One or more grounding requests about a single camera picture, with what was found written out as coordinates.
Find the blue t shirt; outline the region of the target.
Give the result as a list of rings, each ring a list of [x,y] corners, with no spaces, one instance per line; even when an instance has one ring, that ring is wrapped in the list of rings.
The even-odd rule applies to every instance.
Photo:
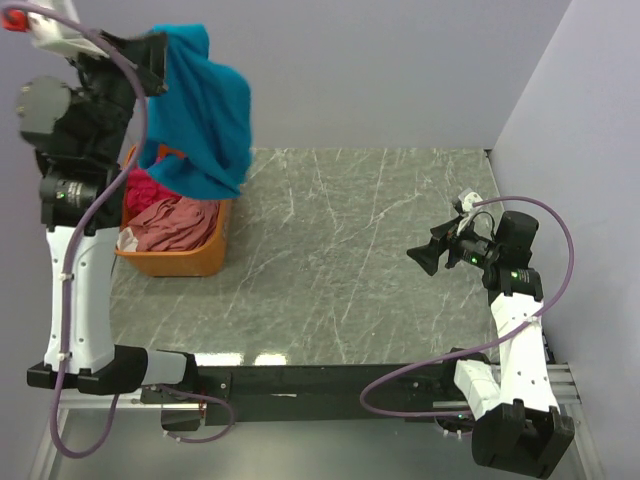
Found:
[[[148,101],[139,167],[181,196],[239,197],[252,162],[248,81],[233,68],[209,59],[209,36],[203,25],[164,24],[152,31],[168,37],[168,90]]]

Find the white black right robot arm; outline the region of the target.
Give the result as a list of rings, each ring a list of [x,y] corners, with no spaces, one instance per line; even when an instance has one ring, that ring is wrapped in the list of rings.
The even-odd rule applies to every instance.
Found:
[[[428,244],[408,256],[428,274],[464,261],[482,270],[482,283],[499,337],[500,373],[469,354],[441,371],[439,387],[452,399],[465,397],[475,425],[476,464],[536,479],[551,476],[574,439],[573,420],[561,413],[547,370],[538,310],[544,305],[539,273],[530,267],[539,223],[507,211],[496,233],[474,230],[473,216],[458,216],[431,229]]]

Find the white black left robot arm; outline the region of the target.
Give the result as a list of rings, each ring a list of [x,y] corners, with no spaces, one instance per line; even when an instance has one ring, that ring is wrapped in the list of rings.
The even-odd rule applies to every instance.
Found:
[[[118,158],[136,102],[166,91],[167,36],[109,36],[132,67],[81,53],[80,84],[51,76],[26,83],[18,97],[20,133],[41,172],[41,221],[52,265],[52,322],[44,358],[27,371],[30,386],[85,394],[131,393],[164,385],[176,401],[200,388],[192,354],[117,345],[110,326],[111,273],[123,215]]]

